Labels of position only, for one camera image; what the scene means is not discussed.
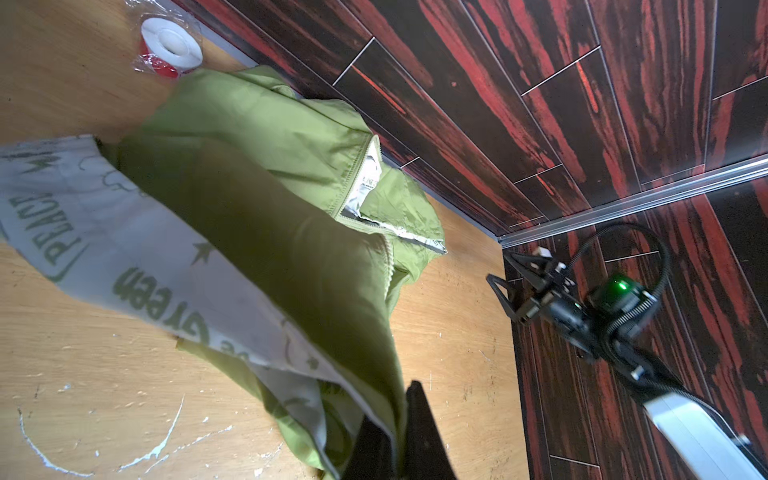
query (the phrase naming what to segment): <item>silver metal strip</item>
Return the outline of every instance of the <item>silver metal strip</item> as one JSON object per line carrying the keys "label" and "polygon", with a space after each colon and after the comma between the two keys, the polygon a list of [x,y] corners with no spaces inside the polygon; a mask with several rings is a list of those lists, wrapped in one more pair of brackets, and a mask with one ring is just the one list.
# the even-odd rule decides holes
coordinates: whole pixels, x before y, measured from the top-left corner
{"label": "silver metal strip", "polygon": [[765,175],[768,175],[768,154],[705,172],[695,177],[662,185],[653,190],[640,192],[631,197],[622,198],[569,217],[552,220],[537,227],[507,233],[499,237],[498,242],[502,245],[502,248],[514,247],[521,243],[540,240],[578,228],[589,227],[596,223],[621,218],[625,215],[636,214],[643,210],[660,207],[661,205],[671,204],[678,200],[685,200],[686,198],[730,187],[731,185],[740,184]]}

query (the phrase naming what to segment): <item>wood-patterned wall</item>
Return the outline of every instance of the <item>wood-patterned wall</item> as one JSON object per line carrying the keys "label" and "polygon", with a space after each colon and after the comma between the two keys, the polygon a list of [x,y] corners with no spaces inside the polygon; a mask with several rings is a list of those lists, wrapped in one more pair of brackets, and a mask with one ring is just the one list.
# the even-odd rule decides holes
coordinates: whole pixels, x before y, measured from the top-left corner
{"label": "wood-patterned wall", "polygon": [[[720,409],[766,458],[768,177],[622,220],[649,226],[673,254],[670,287],[641,345]],[[567,259],[594,231],[512,249],[526,253],[540,245]],[[598,243],[574,268],[580,295],[616,270],[646,285],[655,281],[660,258],[640,234]],[[519,275],[508,267],[508,278]],[[513,326],[512,332],[531,478],[694,478],[605,362],[580,360],[548,324]]]}
{"label": "wood-patterned wall", "polygon": [[174,0],[502,235],[768,152],[768,0]]}

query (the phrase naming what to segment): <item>white tape roll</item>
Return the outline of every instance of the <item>white tape roll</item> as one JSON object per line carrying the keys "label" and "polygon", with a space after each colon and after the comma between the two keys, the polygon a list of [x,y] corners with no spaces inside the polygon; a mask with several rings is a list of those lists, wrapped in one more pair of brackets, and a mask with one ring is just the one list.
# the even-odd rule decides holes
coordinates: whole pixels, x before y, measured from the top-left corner
{"label": "white tape roll", "polygon": [[203,52],[192,35],[179,24],[165,18],[148,18],[141,24],[147,50],[179,72],[199,67]]}

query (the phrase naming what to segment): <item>wooden table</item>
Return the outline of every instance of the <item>wooden table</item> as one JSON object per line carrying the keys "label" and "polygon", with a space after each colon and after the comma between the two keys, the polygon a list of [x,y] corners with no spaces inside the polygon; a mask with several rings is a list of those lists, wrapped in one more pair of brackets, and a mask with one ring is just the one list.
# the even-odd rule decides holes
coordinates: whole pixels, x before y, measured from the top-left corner
{"label": "wooden table", "polygon": [[[136,38],[119,0],[0,8],[0,143],[115,141],[173,87],[131,70]],[[240,68],[208,41],[204,53],[209,68]],[[425,386],[459,478],[527,478],[509,322],[484,280],[502,275],[501,249],[433,203],[449,254],[403,289],[392,316],[406,385]],[[159,329],[69,298],[5,245],[0,321],[0,478],[72,478],[55,467],[93,478],[317,477],[215,368]],[[157,447],[177,415],[164,462],[118,471]]]}

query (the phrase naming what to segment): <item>roll of tape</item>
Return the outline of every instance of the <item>roll of tape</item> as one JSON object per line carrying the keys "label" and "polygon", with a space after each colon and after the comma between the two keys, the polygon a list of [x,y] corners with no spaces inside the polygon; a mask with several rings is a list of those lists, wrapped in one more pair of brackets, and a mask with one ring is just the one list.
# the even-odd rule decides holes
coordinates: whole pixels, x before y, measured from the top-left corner
{"label": "roll of tape", "polygon": [[141,56],[158,74],[176,78],[203,63],[203,52],[192,35],[167,20],[153,17],[141,24]]}

